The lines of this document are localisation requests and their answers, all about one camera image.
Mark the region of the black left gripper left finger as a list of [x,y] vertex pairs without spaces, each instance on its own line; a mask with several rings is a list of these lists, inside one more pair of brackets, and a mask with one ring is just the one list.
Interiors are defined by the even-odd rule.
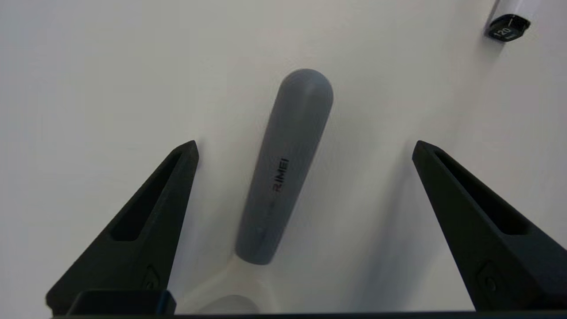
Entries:
[[169,316],[168,282],[199,153],[174,148],[49,289],[55,316]]

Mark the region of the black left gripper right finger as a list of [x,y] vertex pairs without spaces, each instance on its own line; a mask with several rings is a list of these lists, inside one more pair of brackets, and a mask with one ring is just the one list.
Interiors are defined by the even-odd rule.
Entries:
[[412,161],[477,311],[564,311],[567,252],[443,149]]

